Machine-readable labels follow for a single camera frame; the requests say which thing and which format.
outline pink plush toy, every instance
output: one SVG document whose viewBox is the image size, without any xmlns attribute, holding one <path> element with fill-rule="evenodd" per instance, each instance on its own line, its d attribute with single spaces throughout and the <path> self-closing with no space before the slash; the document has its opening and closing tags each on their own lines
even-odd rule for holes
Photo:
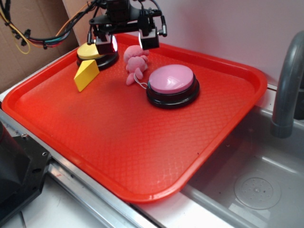
<svg viewBox="0 0 304 228">
<path fill-rule="evenodd" d="M 138 79 L 143 78 L 143 72 L 148 68 L 147 61 L 149 50 L 143 50 L 139 45 L 129 46 L 123 55 L 123 60 L 127 64 L 129 72 L 126 84 L 129 86 L 135 82 L 134 75 Z"/>
</svg>

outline black button base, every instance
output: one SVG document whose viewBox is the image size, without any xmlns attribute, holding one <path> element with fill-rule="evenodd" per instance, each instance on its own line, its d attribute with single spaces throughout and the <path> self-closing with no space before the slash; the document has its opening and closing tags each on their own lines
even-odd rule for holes
<svg viewBox="0 0 304 228">
<path fill-rule="evenodd" d="M 118 52 L 115 52 L 114 54 L 109 54 L 109 55 L 103 55 L 100 56 L 99 58 L 95 58 L 96 63 L 98 65 L 98 69 L 99 70 L 104 70 L 107 69 L 108 67 L 112 66 L 114 63 L 117 62 L 118 60 Z M 77 65 L 80 66 L 82 61 L 85 61 L 87 59 L 81 59 L 78 55 L 77 55 Z"/>
<path fill-rule="evenodd" d="M 151 89 L 150 83 L 148 83 L 146 93 L 148 100 L 152 105 L 159 108 L 174 109 L 184 107 L 192 103 L 200 93 L 199 86 L 200 84 L 193 74 L 193 83 L 188 89 L 182 92 L 175 94 L 161 94 Z"/>
</svg>

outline faucet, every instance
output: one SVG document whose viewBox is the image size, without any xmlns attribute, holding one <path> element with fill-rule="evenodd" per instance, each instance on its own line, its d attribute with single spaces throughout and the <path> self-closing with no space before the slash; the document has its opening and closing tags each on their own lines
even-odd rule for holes
<svg viewBox="0 0 304 228">
<path fill-rule="evenodd" d="M 271 134 L 287 138 L 295 119 L 304 119 L 304 31 L 298 32 L 289 45 L 275 96 Z"/>
</svg>

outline wire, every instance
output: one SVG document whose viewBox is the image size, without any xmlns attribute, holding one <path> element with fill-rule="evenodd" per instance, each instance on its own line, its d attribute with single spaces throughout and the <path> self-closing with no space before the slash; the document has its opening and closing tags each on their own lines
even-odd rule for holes
<svg viewBox="0 0 304 228">
<path fill-rule="evenodd" d="M 142 10 L 144 10 L 144 6 L 143 3 L 141 1 L 139 1 L 139 3 L 142 5 Z"/>
<path fill-rule="evenodd" d="M 96 15 L 97 15 L 99 9 L 100 9 L 100 7 L 97 6 L 97 7 L 96 7 L 96 10 L 95 10 L 95 12 L 94 12 L 93 18 L 96 17 Z M 93 26 L 90 25 L 90 29 L 89 29 L 89 32 L 88 32 L 88 38 L 87 38 L 87 42 L 88 42 L 88 43 L 91 43 L 92 28 L 93 28 Z"/>
<path fill-rule="evenodd" d="M 14 42 L 18 48 L 18 50 L 23 53 L 23 54 L 28 54 L 30 52 L 30 44 L 32 44 L 35 47 L 38 48 L 53 48 L 53 47 L 57 47 L 58 45 L 60 45 L 70 34 L 71 29 L 73 28 L 73 26 L 88 12 L 93 11 L 96 6 L 97 6 L 97 2 L 99 0 L 93 0 L 90 3 L 86 3 L 84 6 L 82 6 L 80 8 L 80 10 L 72 17 L 70 18 L 62 27 L 61 29 L 58 31 L 58 33 L 54 36 L 54 37 L 50 37 L 50 38 L 33 38 L 30 36 L 30 30 L 28 29 L 25 34 L 23 34 L 22 32 L 20 32 L 15 26 L 14 24 L 10 21 L 10 1 L 9 3 L 6 2 L 5 4 L 5 8 L 3 6 L 2 0 L 0 0 L 0 17 L 1 19 L 4 21 L 5 25 L 8 26 L 11 29 L 12 35 L 14 37 Z M 22 38 L 22 46 L 28 45 L 28 51 L 24 52 L 21 50 L 21 48 L 19 47 L 19 45 L 17 44 L 17 39 Z"/>
<path fill-rule="evenodd" d="M 154 5 L 157 7 L 157 9 L 161 11 L 160 6 L 157 4 L 157 2 L 155 0 L 150 0 L 150 1 L 153 2 Z"/>
<path fill-rule="evenodd" d="M 70 18 L 70 20 L 68 20 L 68 21 L 61 27 L 61 29 L 60 29 L 59 32 L 56 34 L 56 36 L 58 36 L 58 35 L 62 32 L 62 30 L 68 25 L 68 23 L 70 23 L 70 22 L 73 20 L 73 18 L 76 17 L 76 15 L 77 15 L 78 13 L 80 13 L 80 11 L 82 11 L 86 6 L 87 6 L 87 4 L 83 5 L 83 7 L 81 7 L 80 10 L 77 11 L 77 13 L 75 13 L 75 14 Z"/>
<path fill-rule="evenodd" d="M 10 21 L 8 21 L 8 20 L 5 18 L 2 9 L 0 10 L 0 15 L 1 15 L 2 19 L 4 20 L 4 22 L 12 29 L 12 36 L 13 36 L 13 38 L 14 38 L 14 42 L 15 42 L 16 47 L 18 48 L 18 50 L 19 50 L 22 54 L 27 55 L 27 54 L 30 52 L 30 45 L 29 45 L 28 40 L 25 38 L 25 36 L 24 36 L 24 35 L 23 35 L 23 34 L 22 34 L 22 33 L 21 33 L 21 32 L 20 32 L 20 31 L 11 23 L 11 22 L 10 22 Z M 24 51 L 21 50 L 21 48 L 20 48 L 19 45 L 17 44 L 17 41 L 16 41 L 16 39 L 15 39 L 15 37 L 14 37 L 13 31 L 15 31 L 19 36 L 21 36 L 21 37 L 25 40 L 25 42 L 28 44 L 28 51 L 27 51 L 27 52 L 24 52 Z"/>
</svg>

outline white wall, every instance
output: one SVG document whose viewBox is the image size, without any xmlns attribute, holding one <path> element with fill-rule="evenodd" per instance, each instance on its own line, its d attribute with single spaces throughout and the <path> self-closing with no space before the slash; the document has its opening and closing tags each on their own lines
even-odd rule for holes
<svg viewBox="0 0 304 228">
<path fill-rule="evenodd" d="M 72 0 L 78 1 L 79 7 L 86 2 Z M 273 85 L 278 83 L 291 39 L 304 29 L 304 0 L 156 1 L 168 27 L 162 43 L 253 66 Z M 144 6 L 155 8 L 148 0 Z M 160 20 L 155 21 L 160 29 Z"/>
</svg>

